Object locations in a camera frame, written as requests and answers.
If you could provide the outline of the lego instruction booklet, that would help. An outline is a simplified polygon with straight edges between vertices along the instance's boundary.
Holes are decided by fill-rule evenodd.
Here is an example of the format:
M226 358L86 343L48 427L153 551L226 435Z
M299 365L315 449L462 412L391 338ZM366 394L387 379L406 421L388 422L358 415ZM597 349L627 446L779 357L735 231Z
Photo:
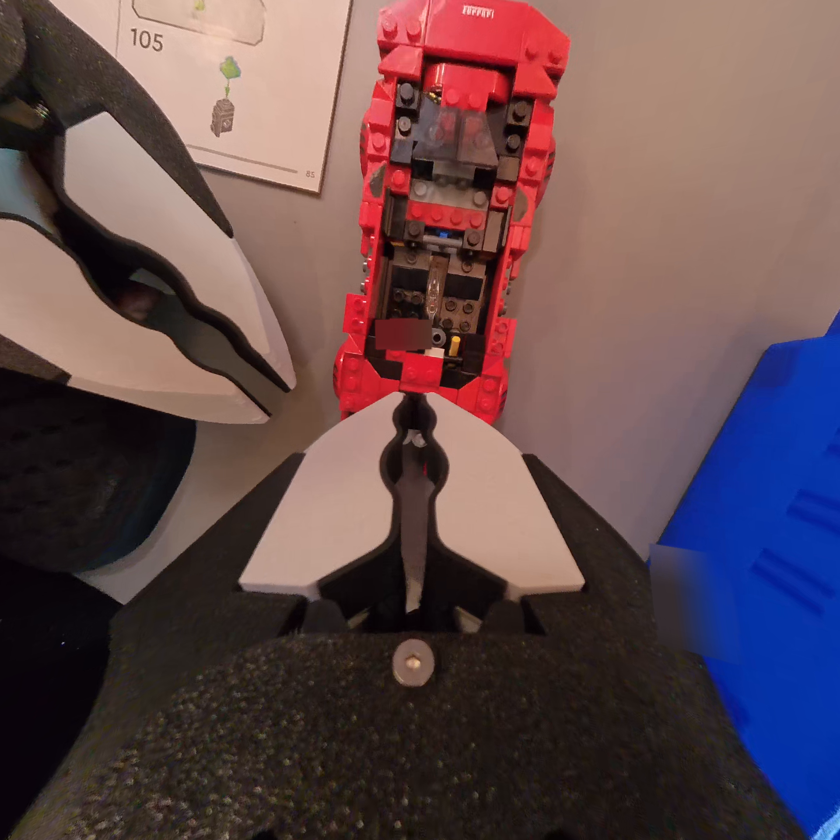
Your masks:
M320 193L350 1L56 1L206 168Z

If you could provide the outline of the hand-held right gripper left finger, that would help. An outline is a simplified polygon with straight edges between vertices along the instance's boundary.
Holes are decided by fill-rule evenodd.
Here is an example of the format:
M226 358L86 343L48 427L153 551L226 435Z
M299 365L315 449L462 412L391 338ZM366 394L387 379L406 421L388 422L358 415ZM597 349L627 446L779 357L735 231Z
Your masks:
M343 614L402 614L402 446L415 405L394 392L306 450L238 579L245 592L335 602Z

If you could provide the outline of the red lego car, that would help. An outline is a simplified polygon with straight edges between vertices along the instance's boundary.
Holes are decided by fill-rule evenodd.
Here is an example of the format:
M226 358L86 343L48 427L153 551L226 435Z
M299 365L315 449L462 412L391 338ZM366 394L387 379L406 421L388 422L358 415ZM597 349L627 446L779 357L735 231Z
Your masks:
M550 182L571 42L520 2L405 1L377 20L360 126L365 278L332 386L345 420L435 393L493 424L508 396L511 286Z

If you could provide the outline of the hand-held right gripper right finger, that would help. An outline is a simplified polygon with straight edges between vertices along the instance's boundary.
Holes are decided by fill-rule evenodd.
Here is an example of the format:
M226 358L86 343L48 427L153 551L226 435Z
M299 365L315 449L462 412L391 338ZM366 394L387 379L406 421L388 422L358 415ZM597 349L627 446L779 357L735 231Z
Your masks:
M427 420L429 498L422 614L487 614L503 600L581 592L585 578L524 454L437 394Z

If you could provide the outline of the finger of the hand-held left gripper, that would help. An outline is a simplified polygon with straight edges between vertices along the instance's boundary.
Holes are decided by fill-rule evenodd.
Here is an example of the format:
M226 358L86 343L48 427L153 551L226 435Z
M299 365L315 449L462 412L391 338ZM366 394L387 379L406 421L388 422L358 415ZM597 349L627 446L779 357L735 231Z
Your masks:
M67 129L63 195L120 243L155 257L199 314L219 317L249 362L286 391L297 383L287 342L236 239L108 113Z
M1 332L81 391L198 422L269 418L227 377L114 310L75 257L23 217L1 222Z

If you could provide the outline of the blue plastic bin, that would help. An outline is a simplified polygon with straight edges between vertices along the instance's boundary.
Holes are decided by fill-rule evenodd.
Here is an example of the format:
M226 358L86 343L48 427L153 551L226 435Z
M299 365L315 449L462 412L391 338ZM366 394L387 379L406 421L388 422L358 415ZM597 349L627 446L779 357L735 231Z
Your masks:
M808 837L838 838L838 316L763 353L648 562L667 556L742 743Z

